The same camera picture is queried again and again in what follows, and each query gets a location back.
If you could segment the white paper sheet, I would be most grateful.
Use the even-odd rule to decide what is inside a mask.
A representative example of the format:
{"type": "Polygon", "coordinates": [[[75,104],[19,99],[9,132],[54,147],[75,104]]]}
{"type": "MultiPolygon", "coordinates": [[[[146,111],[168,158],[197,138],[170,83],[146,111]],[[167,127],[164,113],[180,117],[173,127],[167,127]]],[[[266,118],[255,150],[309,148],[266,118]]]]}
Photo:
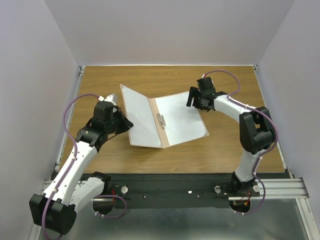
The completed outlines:
{"type": "Polygon", "coordinates": [[[164,117],[164,131],[170,147],[209,135],[199,111],[187,106],[188,97],[186,91],[155,99],[158,111],[164,117]]]}
{"type": "Polygon", "coordinates": [[[149,99],[125,85],[121,85],[127,119],[133,123],[129,130],[129,141],[132,146],[146,148],[161,148],[162,143],[158,135],[149,99]]]}

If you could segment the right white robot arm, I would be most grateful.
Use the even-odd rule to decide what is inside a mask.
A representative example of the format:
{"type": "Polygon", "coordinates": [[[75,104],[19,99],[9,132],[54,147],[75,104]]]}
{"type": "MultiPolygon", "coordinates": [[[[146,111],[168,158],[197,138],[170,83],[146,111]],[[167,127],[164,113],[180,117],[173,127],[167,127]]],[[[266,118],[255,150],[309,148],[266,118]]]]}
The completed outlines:
{"type": "Polygon", "coordinates": [[[217,92],[210,77],[202,77],[197,80],[197,87],[190,87],[186,105],[205,112],[221,112],[239,124],[243,152],[232,173],[230,191],[236,196],[243,195],[253,187],[263,155],[277,145],[278,134],[269,110],[244,104],[223,91],[217,92]]]}

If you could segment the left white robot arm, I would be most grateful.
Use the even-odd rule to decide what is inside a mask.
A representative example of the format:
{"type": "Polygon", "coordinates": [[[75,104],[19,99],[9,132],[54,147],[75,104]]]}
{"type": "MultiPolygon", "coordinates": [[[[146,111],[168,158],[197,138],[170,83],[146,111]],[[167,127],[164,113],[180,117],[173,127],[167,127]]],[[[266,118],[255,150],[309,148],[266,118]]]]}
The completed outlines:
{"type": "Polygon", "coordinates": [[[98,101],[92,118],[76,135],[75,145],[67,161],[41,195],[34,194],[29,207],[34,224],[60,235],[66,235],[75,223],[78,212],[91,199],[111,195],[110,176],[95,172],[87,183],[76,187],[85,168],[108,141],[133,127],[113,101],[98,101]]]}

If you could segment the tan paper folder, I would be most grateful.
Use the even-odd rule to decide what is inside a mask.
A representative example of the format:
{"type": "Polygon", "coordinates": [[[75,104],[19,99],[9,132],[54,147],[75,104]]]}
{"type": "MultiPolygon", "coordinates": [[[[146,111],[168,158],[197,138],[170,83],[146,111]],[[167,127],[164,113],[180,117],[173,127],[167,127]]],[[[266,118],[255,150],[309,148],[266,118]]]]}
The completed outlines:
{"type": "Polygon", "coordinates": [[[157,116],[157,114],[159,113],[159,110],[158,110],[158,107],[157,107],[157,104],[156,104],[156,98],[157,97],[148,98],[148,101],[149,101],[149,104],[150,104],[150,107],[151,107],[151,111],[152,111],[152,115],[153,115],[153,118],[154,118],[154,121],[155,121],[155,125],[156,125],[156,128],[157,128],[157,133],[158,133],[158,136],[160,138],[161,145],[162,145],[162,147],[159,148],[159,149],[165,149],[165,148],[168,148],[170,146],[169,146],[169,142],[168,142],[168,139],[167,139],[166,132],[165,132],[164,129],[162,129],[162,127],[160,125],[160,122],[159,122],[159,119],[158,119],[158,116],[157,116]]]}

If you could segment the metal folder clip mechanism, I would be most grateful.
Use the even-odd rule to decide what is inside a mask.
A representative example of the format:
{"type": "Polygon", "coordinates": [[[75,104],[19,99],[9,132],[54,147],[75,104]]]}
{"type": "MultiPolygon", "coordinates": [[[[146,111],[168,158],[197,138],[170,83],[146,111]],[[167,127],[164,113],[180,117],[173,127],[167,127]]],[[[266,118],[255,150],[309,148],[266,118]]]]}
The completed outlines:
{"type": "Polygon", "coordinates": [[[161,128],[164,130],[166,127],[166,121],[165,121],[164,116],[162,114],[158,113],[157,117],[158,117],[159,124],[160,124],[161,128]]]}

